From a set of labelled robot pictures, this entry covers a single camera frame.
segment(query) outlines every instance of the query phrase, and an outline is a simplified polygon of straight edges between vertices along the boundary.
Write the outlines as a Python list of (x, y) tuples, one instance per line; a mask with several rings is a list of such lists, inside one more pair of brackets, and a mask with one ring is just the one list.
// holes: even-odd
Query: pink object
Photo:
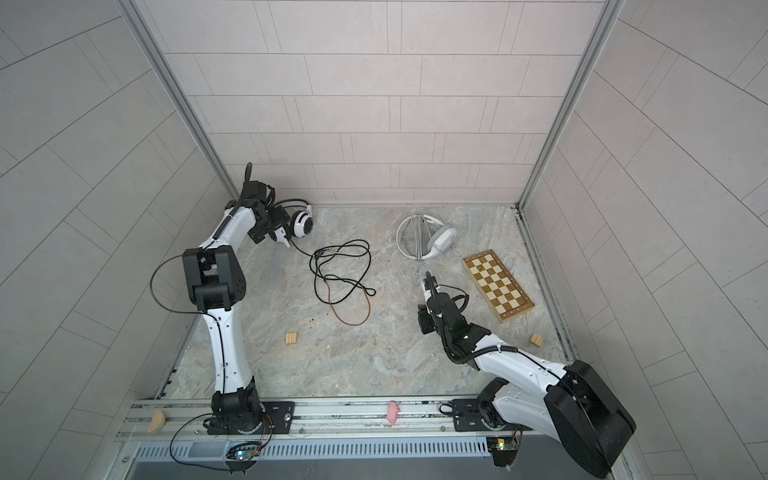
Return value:
[(395, 425), (397, 422), (397, 414), (400, 412), (400, 407), (394, 401), (389, 403), (389, 408), (386, 411), (386, 420), (390, 425)]

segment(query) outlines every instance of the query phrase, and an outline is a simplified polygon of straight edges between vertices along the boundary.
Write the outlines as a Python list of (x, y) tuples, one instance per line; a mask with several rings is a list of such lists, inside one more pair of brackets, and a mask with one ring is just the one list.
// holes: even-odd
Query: chessboard wooden frame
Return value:
[[(485, 257), (486, 255), (490, 255), (491, 257), (493, 257), (493, 261), (495, 261), (502, 268), (502, 272), (507, 276), (507, 278), (510, 279), (511, 284), (508, 286), (508, 288), (510, 290), (517, 290), (520, 293), (521, 296), (517, 299), (517, 301), (521, 304), (520, 306), (517, 306), (512, 310), (507, 310), (506, 312), (499, 313), (496, 307), (493, 305), (492, 300), (489, 299), (488, 295), (485, 294), (483, 287), (475, 278), (475, 275), (469, 271), (469, 268), (470, 268), (469, 264), (473, 260), (481, 257)], [(480, 291), (480, 296), (483, 297), (485, 299), (485, 302), (488, 304), (488, 306), (491, 307), (491, 311), (494, 313), (499, 323), (504, 323), (507, 320), (511, 319), (513, 316), (519, 315), (520, 313), (523, 313), (523, 312), (527, 312), (528, 310), (532, 309), (535, 306), (534, 303), (531, 301), (531, 298), (528, 296), (525, 290), (523, 290), (523, 288), (520, 286), (520, 283), (518, 283), (518, 281), (515, 280), (515, 277), (509, 272), (506, 265), (504, 265), (504, 262), (502, 262), (498, 258), (498, 255), (496, 255), (496, 252), (494, 252), (493, 250), (486, 250), (485, 252), (480, 252), (480, 253), (477, 253), (476, 255), (472, 255), (471, 257), (466, 257), (462, 261), (462, 265), (464, 266), (464, 270), (466, 270), (467, 274), (469, 275), (469, 278), (472, 279), (472, 282)]]

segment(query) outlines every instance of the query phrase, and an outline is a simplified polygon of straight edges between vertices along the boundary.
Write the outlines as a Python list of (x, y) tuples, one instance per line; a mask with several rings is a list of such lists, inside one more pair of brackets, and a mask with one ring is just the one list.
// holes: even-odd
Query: white headphones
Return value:
[[(409, 223), (413, 226), (413, 233), (416, 239), (415, 255), (411, 255), (407, 252), (402, 244), (402, 235), (405, 233)], [(429, 252), (424, 254), (422, 251), (422, 228), (425, 227), (427, 232), (429, 232), (429, 224), (437, 226), (438, 229), (430, 236), (429, 242), (427, 243)], [(454, 240), (456, 240), (456, 235), (458, 235), (458, 230), (454, 227), (445, 225), (443, 222), (430, 215), (416, 214), (403, 220), (397, 228), (397, 247), (400, 249), (400, 253), (411, 260), (429, 260), (446, 251), (453, 244)]]
[(293, 237), (306, 237), (312, 231), (312, 205), (306, 200), (300, 198), (290, 198), (288, 200), (281, 200), (275, 205), (279, 205), (285, 202), (303, 202), (306, 206), (289, 205), (283, 208), (299, 208), (300, 210), (294, 213), (290, 218), (290, 231)]

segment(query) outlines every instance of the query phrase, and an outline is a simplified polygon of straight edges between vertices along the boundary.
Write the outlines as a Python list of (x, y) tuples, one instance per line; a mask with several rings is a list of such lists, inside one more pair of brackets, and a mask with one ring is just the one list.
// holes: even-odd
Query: red wire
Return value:
[(371, 300), (368, 297), (368, 293), (366, 292), (366, 289), (364, 289), (364, 288), (361, 289), (362, 290), (362, 294), (366, 296), (366, 302), (368, 302), (368, 315), (366, 315), (366, 319), (363, 320), (360, 323), (347, 323), (347, 322), (345, 322), (344, 320), (341, 319), (339, 314), (336, 313), (336, 309), (333, 308), (333, 304), (331, 303), (331, 286), (328, 284), (328, 282), (326, 282), (326, 286), (328, 287), (328, 304), (331, 306), (331, 310), (333, 311), (333, 315), (336, 315), (336, 318), (339, 319), (339, 321), (341, 323), (343, 323), (344, 325), (348, 325), (348, 326), (361, 326), (362, 324), (364, 324), (368, 320), (368, 317), (371, 316)]

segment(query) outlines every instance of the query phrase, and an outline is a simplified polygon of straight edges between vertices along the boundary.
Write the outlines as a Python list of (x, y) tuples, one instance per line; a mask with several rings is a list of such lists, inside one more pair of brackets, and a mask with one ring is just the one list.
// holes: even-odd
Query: metal corner post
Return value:
[(521, 214), (525, 213), (525, 207), (531, 199), (536, 183), (538, 182), (538, 179), (541, 178), (541, 174), (544, 172), (544, 167), (552, 156), (552, 151), (565, 128), (568, 116), (574, 110), (576, 101), (578, 100), (579, 95), (581, 95), (581, 91), (584, 90), (589, 74), (592, 71), (595, 62), (598, 60), (600, 50), (603, 48), (608, 35), (611, 33), (611, 29), (616, 22), (616, 18), (618, 17), (619, 10), (623, 3), (624, 0), (605, 0), (605, 3), (603, 4), (603, 9), (598, 17), (598, 22), (594, 26), (592, 35), (587, 42), (587, 47), (584, 49), (584, 54), (581, 56), (576, 72), (574, 73), (571, 83), (568, 85), (568, 90), (563, 97), (563, 102), (560, 104), (558, 113), (554, 117), (552, 127), (547, 133), (544, 146), (541, 148), (538, 159), (533, 166), (531, 176), (528, 178), (528, 182), (526, 182), (525, 188), (523, 189), (523, 194), (518, 202), (518, 209)]
[(224, 189), (227, 191), (230, 198), (237, 198), (238, 193), (234, 183), (227, 174), (227, 171), (224, 170), (224, 165), (221, 163), (221, 159), (214, 150), (213, 145), (210, 143), (200, 120), (198, 120), (192, 106), (187, 100), (187, 96), (181, 91), (181, 87), (179, 86), (176, 77), (174, 77), (168, 63), (165, 61), (163, 52), (160, 51), (154, 38), (152, 38), (152, 34), (144, 21), (144, 17), (136, 7), (134, 0), (114, 0), (114, 2), (120, 13), (123, 15), (123, 19), (125, 20), (125, 23), (127, 23), (134, 38), (136, 38), (136, 42), (139, 44), (144, 56), (147, 57), (155, 74), (157, 74), (157, 77), (160, 79), (160, 83), (163, 85), (165, 91), (176, 106), (179, 115), (181, 115), (181, 119), (187, 125), (187, 128), (189, 128), (192, 138), (195, 140), (195, 143), (197, 143), (197, 146), (200, 147), (203, 156), (208, 160), (211, 168), (214, 169), (216, 176), (221, 180), (221, 183), (224, 185)]

